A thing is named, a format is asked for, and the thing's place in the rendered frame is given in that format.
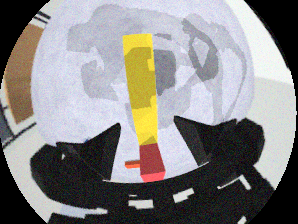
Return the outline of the orange rectangular bar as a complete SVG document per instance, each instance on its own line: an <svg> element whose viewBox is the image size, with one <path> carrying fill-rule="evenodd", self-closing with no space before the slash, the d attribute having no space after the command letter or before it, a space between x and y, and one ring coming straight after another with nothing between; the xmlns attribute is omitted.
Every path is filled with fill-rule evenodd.
<svg viewBox="0 0 298 224"><path fill-rule="evenodd" d="M125 163L125 161L124 161ZM125 163L125 167L130 168L140 168L140 160L137 161L128 161L128 163Z"/></svg>

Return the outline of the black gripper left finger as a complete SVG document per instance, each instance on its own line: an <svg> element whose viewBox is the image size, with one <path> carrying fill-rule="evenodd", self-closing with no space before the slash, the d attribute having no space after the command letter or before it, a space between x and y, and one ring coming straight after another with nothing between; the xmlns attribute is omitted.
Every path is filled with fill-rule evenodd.
<svg viewBox="0 0 298 224"><path fill-rule="evenodd" d="M121 136L121 124L117 121L112 127L106 128L100 135L96 135L93 139L89 139L84 144L80 143L64 143L64 141L56 141L56 147L59 147L63 155L68 157L77 157L84 161L92 171L98 173L102 180L110 181L112 177L112 169L114 157L116 157L118 140Z"/></svg>

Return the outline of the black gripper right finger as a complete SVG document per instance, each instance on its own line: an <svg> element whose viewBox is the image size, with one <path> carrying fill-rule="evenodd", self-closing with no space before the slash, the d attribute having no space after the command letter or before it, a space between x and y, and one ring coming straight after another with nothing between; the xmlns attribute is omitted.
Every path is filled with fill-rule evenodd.
<svg viewBox="0 0 298 224"><path fill-rule="evenodd" d="M220 141L222 133L229 131L238 123L238 119L231 119L226 123L217 125L208 125L205 123L197 123L192 119L184 119L184 117L174 116L174 123L182 139L188 145L190 153L196 160L198 167L202 164L209 163L208 156L216 148L216 144Z"/></svg>

